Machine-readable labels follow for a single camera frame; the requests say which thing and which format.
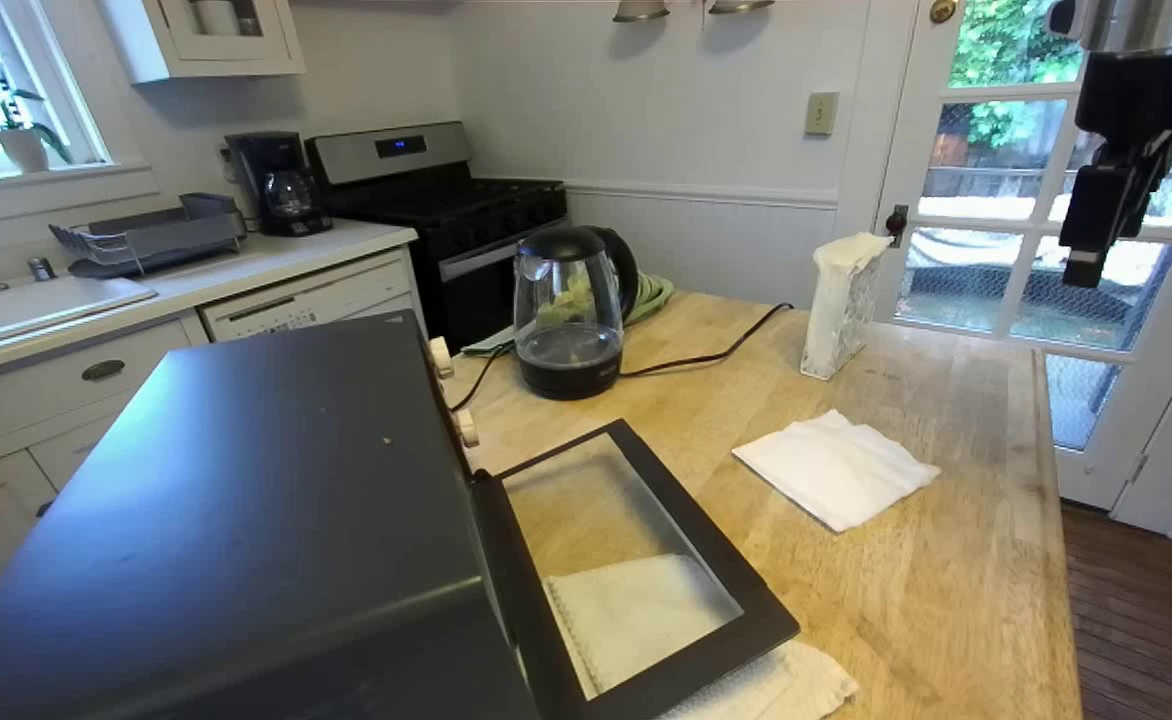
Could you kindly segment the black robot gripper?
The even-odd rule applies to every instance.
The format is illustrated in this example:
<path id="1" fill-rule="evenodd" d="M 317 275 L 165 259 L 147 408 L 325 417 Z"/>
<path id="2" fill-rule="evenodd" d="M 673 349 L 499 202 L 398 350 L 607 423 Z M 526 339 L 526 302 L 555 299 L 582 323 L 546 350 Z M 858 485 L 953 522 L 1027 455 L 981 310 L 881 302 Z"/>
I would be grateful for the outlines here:
<path id="1" fill-rule="evenodd" d="M 1154 145 L 1104 141 L 1097 154 L 1076 172 L 1063 210 L 1061 243 L 1063 278 L 1073 287 L 1097 287 L 1116 240 L 1132 240 L 1146 229 L 1148 201 L 1172 163 L 1172 132 Z"/>

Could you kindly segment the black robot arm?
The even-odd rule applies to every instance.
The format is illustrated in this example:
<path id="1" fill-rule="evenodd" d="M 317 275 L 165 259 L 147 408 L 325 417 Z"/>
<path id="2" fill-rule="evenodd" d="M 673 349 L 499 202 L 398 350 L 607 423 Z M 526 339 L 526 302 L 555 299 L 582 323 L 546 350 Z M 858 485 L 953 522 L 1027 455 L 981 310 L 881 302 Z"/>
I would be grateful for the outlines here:
<path id="1" fill-rule="evenodd" d="M 1100 149 L 1073 181 L 1061 243 L 1063 278 L 1097 287 L 1172 166 L 1172 0 L 1056 0 L 1050 29 L 1084 47 L 1076 125 Z"/>

